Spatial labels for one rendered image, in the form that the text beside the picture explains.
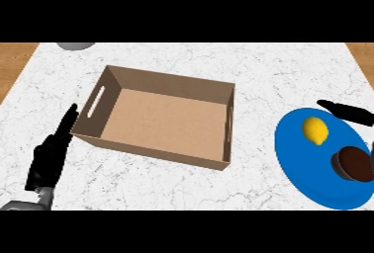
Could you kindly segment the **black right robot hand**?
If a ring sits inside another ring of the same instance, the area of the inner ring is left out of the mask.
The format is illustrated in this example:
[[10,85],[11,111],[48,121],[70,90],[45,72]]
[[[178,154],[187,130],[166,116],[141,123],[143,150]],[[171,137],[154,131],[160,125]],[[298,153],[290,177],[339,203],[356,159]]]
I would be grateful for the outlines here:
[[316,103],[332,113],[336,118],[367,127],[374,126],[374,114],[369,113],[364,109],[344,104],[332,103],[326,100],[317,100]]

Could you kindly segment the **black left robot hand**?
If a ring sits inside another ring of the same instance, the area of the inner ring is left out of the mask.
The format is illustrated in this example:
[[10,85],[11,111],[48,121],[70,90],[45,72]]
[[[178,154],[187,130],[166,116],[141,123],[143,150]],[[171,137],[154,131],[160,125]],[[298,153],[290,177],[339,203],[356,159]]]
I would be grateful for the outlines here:
[[47,136],[42,143],[33,149],[33,159],[24,184],[26,191],[35,191],[44,187],[52,188],[57,184],[66,149],[72,138],[69,131],[76,116],[76,104],[72,104],[63,114],[55,132]]

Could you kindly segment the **yellow lemon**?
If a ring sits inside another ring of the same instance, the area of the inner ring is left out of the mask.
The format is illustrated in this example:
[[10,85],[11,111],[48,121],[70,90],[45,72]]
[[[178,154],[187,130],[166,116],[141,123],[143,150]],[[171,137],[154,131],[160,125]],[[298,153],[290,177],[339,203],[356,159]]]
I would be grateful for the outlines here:
[[322,119],[308,117],[302,122],[302,134],[305,139],[314,144],[322,145],[327,137],[327,128]]

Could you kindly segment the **blue plate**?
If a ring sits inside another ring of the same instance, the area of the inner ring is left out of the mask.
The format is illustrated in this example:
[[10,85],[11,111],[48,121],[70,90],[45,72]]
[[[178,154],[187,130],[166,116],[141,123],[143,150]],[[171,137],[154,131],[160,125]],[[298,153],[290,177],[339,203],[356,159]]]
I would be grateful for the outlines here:
[[[319,118],[326,125],[322,145],[314,145],[302,134],[308,117]],[[336,210],[358,208],[374,194],[374,182],[347,181],[332,170],[330,156],[344,146],[354,146],[369,153],[360,135],[330,113],[301,108],[283,115],[274,130],[274,151],[283,173],[305,197]]]

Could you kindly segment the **open cardboard box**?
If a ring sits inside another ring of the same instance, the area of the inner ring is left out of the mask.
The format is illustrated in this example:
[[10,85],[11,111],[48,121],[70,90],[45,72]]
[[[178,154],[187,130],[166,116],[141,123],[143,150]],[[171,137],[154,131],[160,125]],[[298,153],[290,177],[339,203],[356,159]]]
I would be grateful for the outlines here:
[[92,146],[221,170],[234,85],[107,65],[70,133]]

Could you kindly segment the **brown round cookie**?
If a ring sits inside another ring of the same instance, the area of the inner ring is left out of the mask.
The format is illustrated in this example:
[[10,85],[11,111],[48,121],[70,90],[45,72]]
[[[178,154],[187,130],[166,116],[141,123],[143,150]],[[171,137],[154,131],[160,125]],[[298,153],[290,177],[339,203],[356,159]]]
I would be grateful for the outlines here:
[[341,179],[361,183],[367,183],[374,180],[370,157],[357,147],[344,146],[332,154],[329,163]]

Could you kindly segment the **grey round object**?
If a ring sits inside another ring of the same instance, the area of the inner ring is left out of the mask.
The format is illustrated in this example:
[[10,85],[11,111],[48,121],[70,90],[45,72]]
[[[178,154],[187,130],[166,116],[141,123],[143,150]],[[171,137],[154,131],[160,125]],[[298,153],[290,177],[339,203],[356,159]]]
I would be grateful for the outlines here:
[[92,46],[92,42],[58,42],[57,46],[63,49],[63,50],[82,50],[86,49],[88,47]]

